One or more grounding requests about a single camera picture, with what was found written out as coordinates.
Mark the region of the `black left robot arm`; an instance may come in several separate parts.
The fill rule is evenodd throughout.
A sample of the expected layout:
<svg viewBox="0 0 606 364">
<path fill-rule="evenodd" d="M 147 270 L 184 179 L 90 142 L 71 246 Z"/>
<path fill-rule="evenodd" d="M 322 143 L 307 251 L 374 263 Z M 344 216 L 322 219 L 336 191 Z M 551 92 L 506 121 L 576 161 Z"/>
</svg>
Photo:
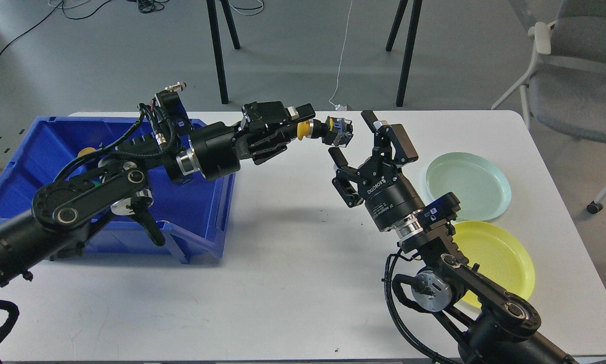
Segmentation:
<svg viewBox="0 0 606 364">
<path fill-rule="evenodd" d="M 284 152 L 297 129 L 316 113 L 310 104 L 252 102 L 241 121 L 194 127 L 179 93 L 171 85 L 138 106 L 138 120 L 118 139 L 74 158 L 53 182 L 35 194 L 32 207 L 0 224 L 0 287 L 67 247 L 82 249 L 115 216 L 136 221 L 156 246 L 166 240 L 150 207 L 148 173 L 164 168 L 174 184 L 186 184 L 196 172 L 216 180 L 237 172 L 241 161 L 262 164 Z M 0 300 L 0 344 L 19 316 L 19 308 Z"/>
</svg>

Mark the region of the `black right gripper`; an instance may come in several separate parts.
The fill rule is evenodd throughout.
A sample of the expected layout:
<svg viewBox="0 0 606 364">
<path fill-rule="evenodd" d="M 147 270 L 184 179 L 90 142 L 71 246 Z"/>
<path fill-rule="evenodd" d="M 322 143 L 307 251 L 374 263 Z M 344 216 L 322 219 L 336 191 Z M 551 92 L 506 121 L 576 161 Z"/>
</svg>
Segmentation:
<svg viewBox="0 0 606 364">
<path fill-rule="evenodd" d="M 401 170 L 418 160 L 418 152 L 402 124 L 388 124 L 372 110 L 360 115 L 374 134 L 372 156 L 355 169 L 348 165 L 340 148 L 330 147 L 336 173 L 332 184 L 348 207 L 364 203 L 377 230 L 388 231 L 396 222 L 425 207 Z M 358 184 L 358 190 L 352 183 Z"/>
</svg>

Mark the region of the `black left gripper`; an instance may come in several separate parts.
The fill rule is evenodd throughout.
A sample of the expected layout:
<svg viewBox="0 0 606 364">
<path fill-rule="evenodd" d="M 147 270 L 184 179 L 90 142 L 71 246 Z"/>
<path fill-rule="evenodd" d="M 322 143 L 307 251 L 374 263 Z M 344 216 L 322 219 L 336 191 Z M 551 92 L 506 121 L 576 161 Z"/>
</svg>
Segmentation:
<svg viewBox="0 0 606 364">
<path fill-rule="evenodd" d="M 281 154 L 297 138 L 298 124 L 316 117 L 310 103 L 286 108 L 280 101 L 250 102 L 241 111 L 241 123 L 215 122 L 188 133 L 196 165 L 207 180 L 240 170 L 241 159 L 259 165 Z"/>
</svg>

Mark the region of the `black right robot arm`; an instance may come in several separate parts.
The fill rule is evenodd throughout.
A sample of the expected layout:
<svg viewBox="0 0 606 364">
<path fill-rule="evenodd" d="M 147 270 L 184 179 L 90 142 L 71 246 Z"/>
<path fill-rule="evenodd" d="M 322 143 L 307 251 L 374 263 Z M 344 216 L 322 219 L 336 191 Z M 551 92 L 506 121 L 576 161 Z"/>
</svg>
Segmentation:
<svg viewBox="0 0 606 364">
<path fill-rule="evenodd" d="M 342 147 L 353 125 L 328 117 L 321 132 L 335 164 L 333 186 L 348 207 L 365 205 L 377 229 L 395 231 L 398 251 L 386 260 L 385 300 L 391 319 L 406 341 L 432 362 L 453 360 L 430 349 L 403 323 L 396 304 L 433 316 L 455 339 L 464 363 L 574 363 L 538 332 L 541 317 L 522 297 L 469 266 L 453 241 L 460 209 L 454 193 L 425 204 L 402 167 L 418 159 L 401 124 L 386 124 L 371 110 L 361 117 L 374 134 L 371 155 L 349 166 Z"/>
</svg>

